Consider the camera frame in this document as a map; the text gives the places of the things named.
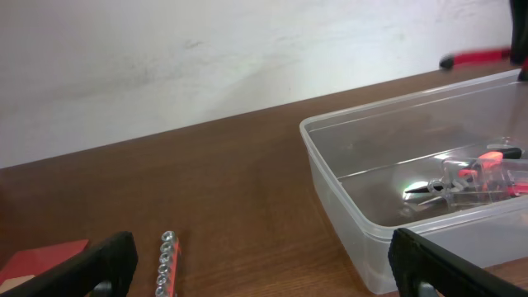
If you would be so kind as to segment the small red-handled cutting pliers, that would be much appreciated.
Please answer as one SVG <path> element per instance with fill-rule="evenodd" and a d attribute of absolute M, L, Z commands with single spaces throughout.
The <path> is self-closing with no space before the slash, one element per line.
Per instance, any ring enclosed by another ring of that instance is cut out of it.
<path fill-rule="evenodd" d="M 511 48 L 495 48 L 448 54 L 439 62 L 442 69 L 452 69 L 463 65 L 495 63 L 509 60 L 514 65 L 523 65 L 527 60 L 526 51 L 514 51 Z"/>

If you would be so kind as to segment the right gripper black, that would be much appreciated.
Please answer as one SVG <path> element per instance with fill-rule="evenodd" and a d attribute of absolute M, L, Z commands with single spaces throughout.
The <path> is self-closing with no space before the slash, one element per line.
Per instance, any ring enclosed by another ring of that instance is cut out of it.
<path fill-rule="evenodd" d="M 510 60 L 521 66 L 519 81 L 527 80 L 527 0 L 510 0 L 512 38 Z"/>

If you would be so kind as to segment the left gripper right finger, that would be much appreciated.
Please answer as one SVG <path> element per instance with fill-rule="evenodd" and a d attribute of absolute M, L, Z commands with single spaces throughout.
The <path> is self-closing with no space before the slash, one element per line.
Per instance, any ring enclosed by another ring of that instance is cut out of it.
<path fill-rule="evenodd" d="M 395 229 L 388 253 L 401 296 L 527 297 L 527 291 L 409 229 Z"/>

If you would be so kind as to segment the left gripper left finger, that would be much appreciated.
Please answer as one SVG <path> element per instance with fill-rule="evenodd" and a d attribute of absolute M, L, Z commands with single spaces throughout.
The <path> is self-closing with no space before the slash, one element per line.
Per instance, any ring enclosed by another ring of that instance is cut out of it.
<path fill-rule="evenodd" d="M 4 297 L 126 297 L 139 261 L 134 236 L 115 233 L 101 243 L 6 292 Z"/>

